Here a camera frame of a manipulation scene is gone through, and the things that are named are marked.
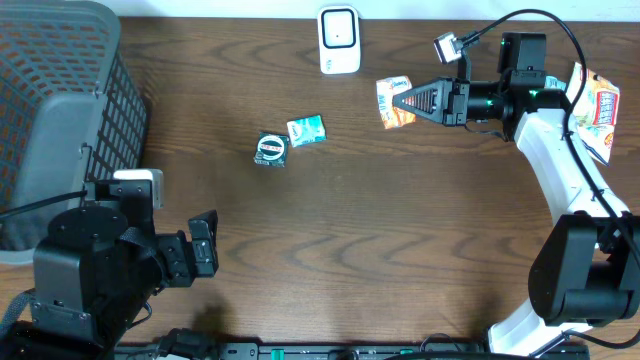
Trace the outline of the teal white snack packet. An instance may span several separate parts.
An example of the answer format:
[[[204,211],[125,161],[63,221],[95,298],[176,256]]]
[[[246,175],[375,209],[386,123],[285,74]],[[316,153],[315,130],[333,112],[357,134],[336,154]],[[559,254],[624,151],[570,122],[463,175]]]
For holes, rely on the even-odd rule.
[[[545,89],[559,89],[565,91],[567,84],[554,76],[547,75],[545,78]]]

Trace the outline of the small teal candy box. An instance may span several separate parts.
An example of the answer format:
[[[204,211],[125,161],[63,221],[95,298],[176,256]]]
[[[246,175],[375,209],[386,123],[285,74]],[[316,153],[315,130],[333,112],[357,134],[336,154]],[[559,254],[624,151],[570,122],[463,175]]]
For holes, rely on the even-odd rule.
[[[326,140],[326,129],[320,115],[291,120],[287,123],[287,129],[293,147]]]

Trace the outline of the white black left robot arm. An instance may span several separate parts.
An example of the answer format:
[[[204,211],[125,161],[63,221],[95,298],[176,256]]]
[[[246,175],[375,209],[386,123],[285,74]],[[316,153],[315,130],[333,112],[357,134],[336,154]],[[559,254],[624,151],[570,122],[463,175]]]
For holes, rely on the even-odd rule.
[[[218,270],[218,216],[159,234],[149,180],[98,180],[79,207],[55,216],[35,248],[34,286],[1,321],[4,359],[112,359],[140,311],[166,288],[188,288]]]

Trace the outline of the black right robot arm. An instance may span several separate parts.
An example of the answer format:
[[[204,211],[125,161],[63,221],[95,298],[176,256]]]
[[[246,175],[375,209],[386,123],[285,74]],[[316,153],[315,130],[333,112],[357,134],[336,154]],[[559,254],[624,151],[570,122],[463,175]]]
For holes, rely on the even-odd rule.
[[[491,353],[539,357],[570,337],[633,317],[639,308],[639,219],[615,196],[578,134],[572,101],[545,84],[546,38],[507,32],[499,79],[475,81],[467,48],[477,33],[434,46],[454,77],[397,94],[396,107],[448,127],[498,120],[531,165],[553,228],[528,275],[527,300],[487,334]]]

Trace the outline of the small orange candy box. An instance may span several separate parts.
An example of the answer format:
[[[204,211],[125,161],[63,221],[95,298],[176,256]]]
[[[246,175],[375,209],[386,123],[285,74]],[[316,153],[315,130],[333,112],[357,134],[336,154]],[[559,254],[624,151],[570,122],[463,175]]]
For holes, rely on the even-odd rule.
[[[395,95],[412,88],[407,76],[387,77],[376,81],[378,111],[385,129],[400,128],[414,123],[416,116],[393,105]]]

